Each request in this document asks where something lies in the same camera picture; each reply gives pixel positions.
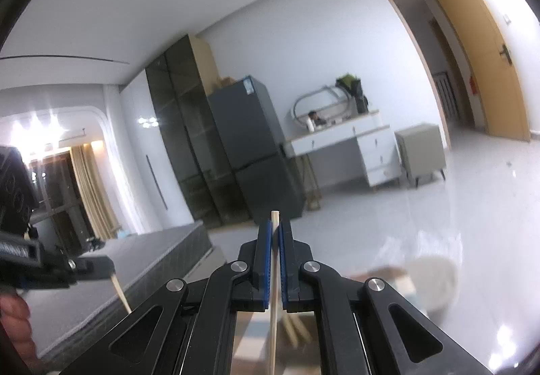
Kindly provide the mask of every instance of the silver screw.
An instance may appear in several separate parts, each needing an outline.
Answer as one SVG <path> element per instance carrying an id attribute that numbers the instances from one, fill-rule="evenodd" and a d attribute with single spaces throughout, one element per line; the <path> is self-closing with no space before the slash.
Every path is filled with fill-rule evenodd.
<path id="1" fill-rule="evenodd" d="M 373 291 L 381 291 L 384 290 L 384 281 L 374 278 L 369 280 L 368 287 L 371 288 Z"/>
<path id="2" fill-rule="evenodd" d="M 181 279 L 171 279 L 167 282 L 167 289 L 169 291 L 180 291 L 182 288 L 184 288 L 184 281 Z"/>
<path id="3" fill-rule="evenodd" d="M 321 265 L 317 261 L 308 261 L 304 264 L 304 270 L 316 272 L 321 269 Z"/>
<path id="4" fill-rule="evenodd" d="M 236 272 L 246 271 L 247 264 L 244 261 L 234 261 L 231 264 L 231 270 Z"/>

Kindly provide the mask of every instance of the vanity table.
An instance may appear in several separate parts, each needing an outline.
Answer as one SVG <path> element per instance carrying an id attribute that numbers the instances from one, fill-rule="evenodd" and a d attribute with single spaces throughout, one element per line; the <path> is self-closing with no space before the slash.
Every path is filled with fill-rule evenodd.
<path id="1" fill-rule="evenodd" d="M 352 117 L 339 124 L 328 125 L 313 133 L 305 133 L 288 140 L 283 149 L 287 157 L 299 157 L 303 170 L 308 170 L 311 192 L 308 208 L 320 208 L 320 189 L 309 160 L 310 153 L 337 143 L 356 139 L 363 174 L 371 187 L 396 179 L 401 175 L 401 165 L 394 133 L 390 125 L 383 124 L 379 111 Z"/>

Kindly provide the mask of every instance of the wooden door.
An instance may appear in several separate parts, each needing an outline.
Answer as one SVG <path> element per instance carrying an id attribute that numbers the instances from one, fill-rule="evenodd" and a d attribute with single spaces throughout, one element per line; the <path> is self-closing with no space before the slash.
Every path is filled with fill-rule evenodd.
<path id="1" fill-rule="evenodd" d="M 523 93 L 510 52 L 484 0 L 438 0 L 454 26 L 480 92 L 487 132 L 530 141 Z"/>

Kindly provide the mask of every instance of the triangular cutout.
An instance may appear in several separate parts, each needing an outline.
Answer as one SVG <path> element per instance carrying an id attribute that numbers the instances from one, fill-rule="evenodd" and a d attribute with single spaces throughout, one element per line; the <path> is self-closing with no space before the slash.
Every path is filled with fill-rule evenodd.
<path id="1" fill-rule="evenodd" d="M 390 305 L 388 310 L 412 362 L 420 363 L 442 351 L 442 343 L 426 331 L 407 311 L 397 304 Z"/>
<path id="2" fill-rule="evenodd" d="M 162 312 L 162 307 L 149 310 L 144 317 L 111 344 L 111 352 L 129 362 L 140 363 Z"/>

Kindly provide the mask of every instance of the gray mattress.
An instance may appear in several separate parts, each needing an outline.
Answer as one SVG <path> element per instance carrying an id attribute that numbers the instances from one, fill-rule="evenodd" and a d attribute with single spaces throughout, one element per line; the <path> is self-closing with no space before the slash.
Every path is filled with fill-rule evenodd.
<path id="1" fill-rule="evenodd" d="M 201 222 L 152 234 L 109 240 L 92 255 L 114 261 L 131 309 L 172 278 L 183 278 L 211 242 Z M 25 296 L 38 357 L 48 370 L 64 369 L 126 315 L 110 281 L 80 282 L 69 290 L 30 291 Z"/>

